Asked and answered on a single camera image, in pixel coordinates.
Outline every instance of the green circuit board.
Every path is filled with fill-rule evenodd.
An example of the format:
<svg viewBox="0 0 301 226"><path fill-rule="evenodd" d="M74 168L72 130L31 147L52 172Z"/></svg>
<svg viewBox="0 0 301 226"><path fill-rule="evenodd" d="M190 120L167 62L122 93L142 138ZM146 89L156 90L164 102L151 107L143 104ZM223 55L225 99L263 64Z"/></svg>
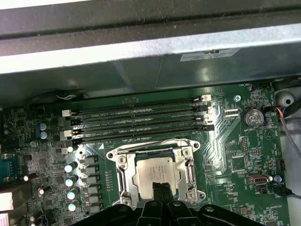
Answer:
<svg viewBox="0 0 301 226"><path fill-rule="evenodd" d="M1 154L15 153L16 178L31 172L38 175L32 181L34 196L27 203L29 215L52 210L53 225L63 226L118 200L116 166L106 158L108 151L175 137L196 140L201 143L194 153L197 187L206 193L196 209L214 204L264 225L289 226L287 198L273 193L273 186L285 184L278 162L282 153L274 105L269 84L244 83L41 105L33 107L30 116L23 108L4 109L7 134ZM255 108L263 112L264 122L257 128L247 127L242 115ZM41 123L46 125L45 139L41 139ZM214 125L214 129L208 131L207 125ZM73 139L63 136L64 131L71 131ZM83 162L92 155L99 168L99 201L90 203L84 192L88 185ZM64 167L69 162L78 167L66 173ZM282 182L267 183L262 194L248 180L247 175L254 173L278 175ZM68 211L70 188L65 185L72 175L79 178L73 186L79 190L76 199L80 202L75 212ZM52 189L39 197L41 185Z"/></svg>

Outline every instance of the cpu socket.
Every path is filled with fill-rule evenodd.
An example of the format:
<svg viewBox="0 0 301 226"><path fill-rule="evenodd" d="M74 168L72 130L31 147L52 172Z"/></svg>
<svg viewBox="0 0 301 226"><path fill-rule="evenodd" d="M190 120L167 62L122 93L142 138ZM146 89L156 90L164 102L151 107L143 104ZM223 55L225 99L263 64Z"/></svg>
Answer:
<svg viewBox="0 0 301 226"><path fill-rule="evenodd" d="M114 204L132 208L140 200L152 199L152 183L169 183L175 199L201 202L206 194L197 190L193 153L200 143L168 139L123 145L107 153L116 163L120 199Z"/></svg>

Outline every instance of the integrated circuit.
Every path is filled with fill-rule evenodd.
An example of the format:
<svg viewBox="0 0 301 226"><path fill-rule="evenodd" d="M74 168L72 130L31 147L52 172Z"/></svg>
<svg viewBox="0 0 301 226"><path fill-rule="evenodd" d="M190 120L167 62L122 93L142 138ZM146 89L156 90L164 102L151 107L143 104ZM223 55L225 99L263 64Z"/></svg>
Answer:
<svg viewBox="0 0 301 226"><path fill-rule="evenodd" d="M233 172L245 170L246 169L245 157L243 155L232 157L231 166L232 166Z"/></svg>

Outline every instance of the motherboard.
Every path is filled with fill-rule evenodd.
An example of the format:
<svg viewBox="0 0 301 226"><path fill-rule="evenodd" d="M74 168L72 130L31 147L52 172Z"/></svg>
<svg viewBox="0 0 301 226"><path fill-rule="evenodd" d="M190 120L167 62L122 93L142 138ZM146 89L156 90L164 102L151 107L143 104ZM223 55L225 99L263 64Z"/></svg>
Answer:
<svg viewBox="0 0 301 226"><path fill-rule="evenodd" d="M4 109L0 186L31 182L28 225L45 212L49 225L69 226L116 203L134 208L152 181L195 209L289 226L287 198L273 193L285 184L274 107L269 83L244 83ZM122 150L135 150L131 165ZM180 155L190 161L184 188Z"/></svg>

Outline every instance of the cable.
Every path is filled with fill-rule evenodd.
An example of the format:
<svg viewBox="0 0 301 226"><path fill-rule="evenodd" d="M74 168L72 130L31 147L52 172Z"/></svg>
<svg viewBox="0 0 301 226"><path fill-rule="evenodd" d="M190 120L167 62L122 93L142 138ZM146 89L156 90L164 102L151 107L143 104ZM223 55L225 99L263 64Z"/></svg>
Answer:
<svg viewBox="0 0 301 226"><path fill-rule="evenodd" d="M34 97L25 99L24 110L29 118L32 117L31 105L38 101L45 100L51 97L57 97L62 100L71 100L75 97L83 97L85 95L85 90L83 89L71 89L71 90L52 90L46 93L38 94Z"/></svg>
<svg viewBox="0 0 301 226"><path fill-rule="evenodd" d="M279 111L280 117L283 118L283 114L282 114L281 108L278 107L277 110Z"/></svg>
<svg viewBox="0 0 301 226"><path fill-rule="evenodd" d="M301 122L301 118L298 118L298 117L296 117L296 118L288 118L288 119L285 119L285 122L286 122L286 124L289 124L289 123L292 123L292 122L298 122L298 123L300 123Z"/></svg>
<svg viewBox="0 0 301 226"><path fill-rule="evenodd" d="M301 195L291 194L292 198L301 199Z"/></svg>
<svg viewBox="0 0 301 226"><path fill-rule="evenodd" d="M301 99L296 100L295 102L293 102L292 104L287 106L285 108L285 112L283 114L283 117L286 118L286 117L290 116L291 114L294 114L299 109L301 109Z"/></svg>
<svg viewBox="0 0 301 226"><path fill-rule="evenodd" d="M280 121L283 125L283 130L286 134L286 137L287 139L289 140L289 142L291 143L292 147L295 149L296 153L298 154L298 156L301 158L301 152L299 150L299 148L297 147L297 145L295 144L295 142L293 141L292 137L291 137L291 134L286 126L286 122L285 122L285 119L283 118L283 114L281 112L281 109L280 107L277 108L277 110L279 111L279 114L280 114Z"/></svg>
<svg viewBox="0 0 301 226"><path fill-rule="evenodd" d="M289 78L289 79L283 79L280 81L275 81L272 83L275 91L282 90L282 89L287 89L290 87L297 87L301 86L301 77L296 78Z"/></svg>

